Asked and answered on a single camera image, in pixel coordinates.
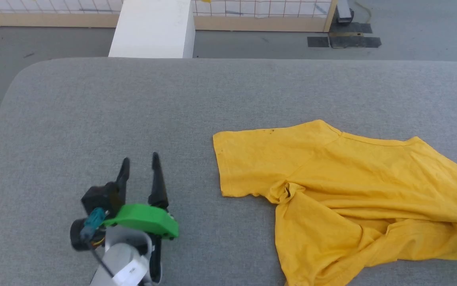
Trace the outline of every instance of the t-shirt sleeve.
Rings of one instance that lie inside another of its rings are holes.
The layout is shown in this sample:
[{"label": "t-shirt sleeve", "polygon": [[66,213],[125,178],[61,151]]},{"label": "t-shirt sleeve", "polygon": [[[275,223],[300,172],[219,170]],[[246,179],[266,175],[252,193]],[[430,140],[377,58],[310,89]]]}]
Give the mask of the t-shirt sleeve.
[{"label": "t-shirt sleeve", "polygon": [[317,120],[301,125],[247,131],[225,131],[213,136],[225,197],[262,195],[276,203],[272,190],[312,157],[315,149],[339,134]]}]

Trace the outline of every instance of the yellow t-shirt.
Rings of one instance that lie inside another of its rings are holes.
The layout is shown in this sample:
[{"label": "yellow t-shirt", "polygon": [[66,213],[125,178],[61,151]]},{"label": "yellow t-shirt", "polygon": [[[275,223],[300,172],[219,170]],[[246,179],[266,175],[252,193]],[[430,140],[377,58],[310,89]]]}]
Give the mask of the yellow t-shirt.
[{"label": "yellow t-shirt", "polygon": [[223,196],[277,204],[290,286],[346,285],[397,259],[457,259],[457,164],[418,137],[370,139],[316,120],[213,140]]}]

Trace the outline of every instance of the white pillar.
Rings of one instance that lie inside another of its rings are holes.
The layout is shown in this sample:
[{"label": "white pillar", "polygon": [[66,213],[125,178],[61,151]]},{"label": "white pillar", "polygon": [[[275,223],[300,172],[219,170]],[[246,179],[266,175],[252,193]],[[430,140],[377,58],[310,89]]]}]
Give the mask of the white pillar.
[{"label": "white pillar", "polygon": [[190,0],[125,0],[108,56],[192,58],[194,42]]}]

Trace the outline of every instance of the gray fabric surface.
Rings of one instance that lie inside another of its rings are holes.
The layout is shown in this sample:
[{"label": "gray fabric surface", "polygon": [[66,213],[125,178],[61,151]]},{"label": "gray fabric surface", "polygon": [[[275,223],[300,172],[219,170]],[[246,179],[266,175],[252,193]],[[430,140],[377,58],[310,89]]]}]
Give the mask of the gray fabric surface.
[{"label": "gray fabric surface", "polygon": [[[23,70],[0,109],[0,285],[87,285],[69,244],[80,198],[132,160],[129,203],[163,163],[180,237],[163,285],[282,286],[274,206],[223,198],[212,135],[323,119],[352,134],[417,135],[457,162],[457,63],[332,60],[50,60]],[[351,285],[457,285],[457,262],[366,268]]]}]

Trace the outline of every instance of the concrete floor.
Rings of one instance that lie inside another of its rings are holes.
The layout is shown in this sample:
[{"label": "concrete floor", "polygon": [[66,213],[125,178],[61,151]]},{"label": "concrete floor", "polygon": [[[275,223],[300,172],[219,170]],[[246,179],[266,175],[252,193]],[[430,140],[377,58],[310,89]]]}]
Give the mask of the concrete floor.
[{"label": "concrete floor", "polygon": [[[456,60],[457,1],[360,0],[371,9],[370,23],[382,46],[308,48],[308,33],[198,31],[199,58],[310,58],[342,60]],[[353,4],[354,21],[367,13]],[[0,104],[14,76],[51,58],[107,56],[114,29],[0,27]]]}]

